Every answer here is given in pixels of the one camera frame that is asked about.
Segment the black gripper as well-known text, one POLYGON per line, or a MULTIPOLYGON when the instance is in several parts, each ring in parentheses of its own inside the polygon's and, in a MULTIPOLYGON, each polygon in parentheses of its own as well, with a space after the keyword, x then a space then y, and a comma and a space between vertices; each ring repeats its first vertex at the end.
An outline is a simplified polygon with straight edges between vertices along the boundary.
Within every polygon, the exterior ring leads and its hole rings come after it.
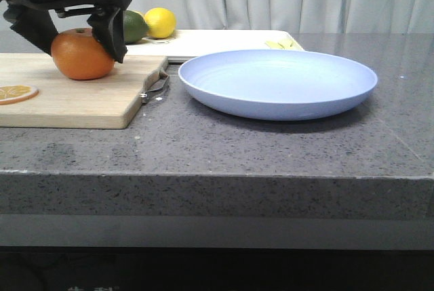
POLYGON ((123 13, 132 0, 6 0, 10 5, 3 13, 10 28, 41 51, 51 55, 58 31, 48 10, 59 18, 88 15, 92 34, 115 62, 122 63, 127 52, 123 13))

